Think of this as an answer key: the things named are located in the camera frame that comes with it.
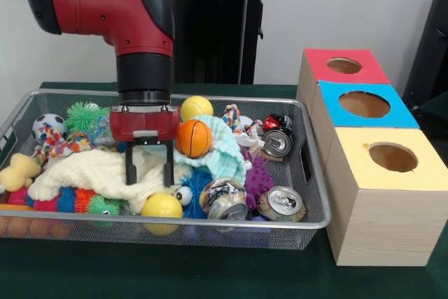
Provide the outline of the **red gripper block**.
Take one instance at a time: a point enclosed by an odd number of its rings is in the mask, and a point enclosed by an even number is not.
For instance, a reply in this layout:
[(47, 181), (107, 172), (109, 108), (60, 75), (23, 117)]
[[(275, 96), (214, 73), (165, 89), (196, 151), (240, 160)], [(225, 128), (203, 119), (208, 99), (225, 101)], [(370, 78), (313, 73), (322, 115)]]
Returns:
[(164, 164), (164, 186), (174, 185), (174, 140), (180, 125), (177, 106), (113, 106), (109, 115), (111, 134), (115, 141), (127, 142), (125, 149), (126, 184), (137, 182), (133, 148), (137, 139), (156, 138), (163, 141), (167, 159)]

